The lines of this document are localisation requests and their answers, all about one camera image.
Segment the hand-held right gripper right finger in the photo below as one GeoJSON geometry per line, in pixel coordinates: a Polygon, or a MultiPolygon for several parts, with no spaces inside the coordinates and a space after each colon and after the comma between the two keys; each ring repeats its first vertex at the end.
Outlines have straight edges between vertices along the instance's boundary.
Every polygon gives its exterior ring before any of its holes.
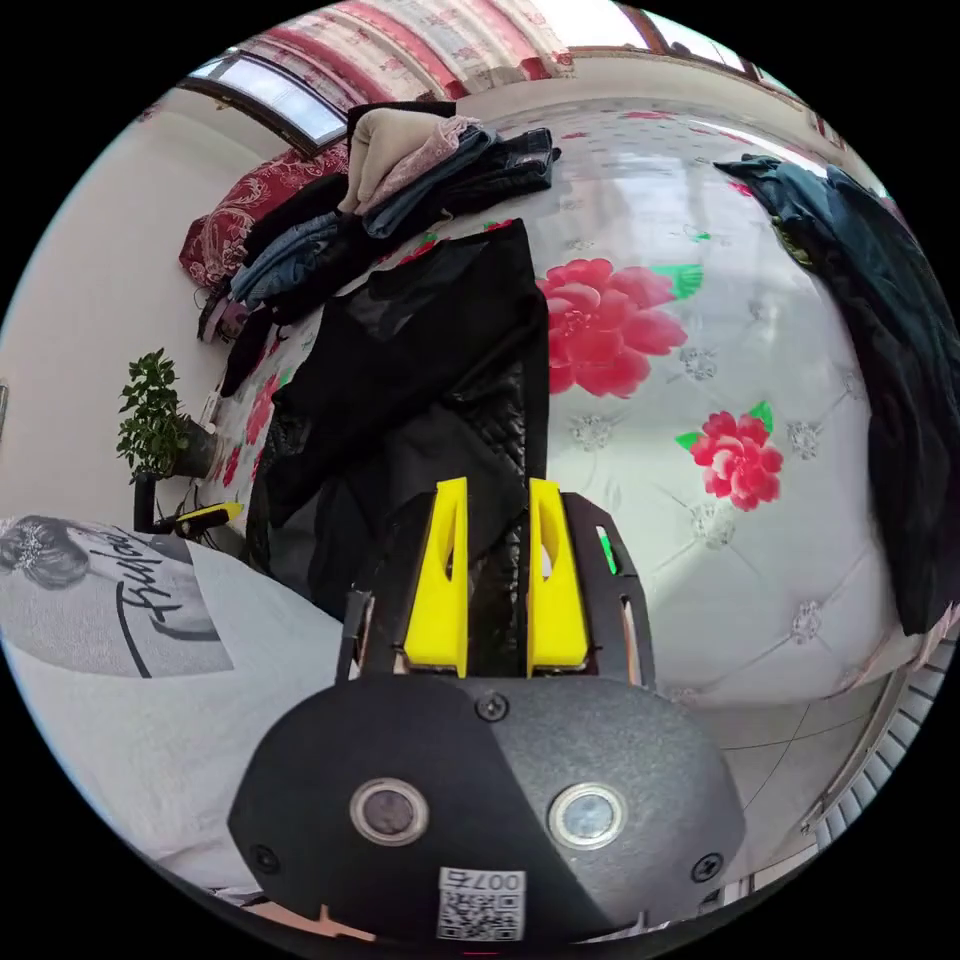
{"type": "Polygon", "coordinates": [[[573,540],[557,484],[530,481],[527,675],[577,672],[589,634],[573,540]]]}

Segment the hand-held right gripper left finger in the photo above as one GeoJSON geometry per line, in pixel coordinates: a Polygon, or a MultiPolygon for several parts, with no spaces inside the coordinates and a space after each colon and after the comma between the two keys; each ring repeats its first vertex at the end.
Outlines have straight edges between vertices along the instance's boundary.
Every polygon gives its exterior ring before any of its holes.
{"type": "Polygon", "coordinates": [[[415,670],[465,673],[469,650],[468,484],[437,484],[431,507],[404,655],[415,670]]]}

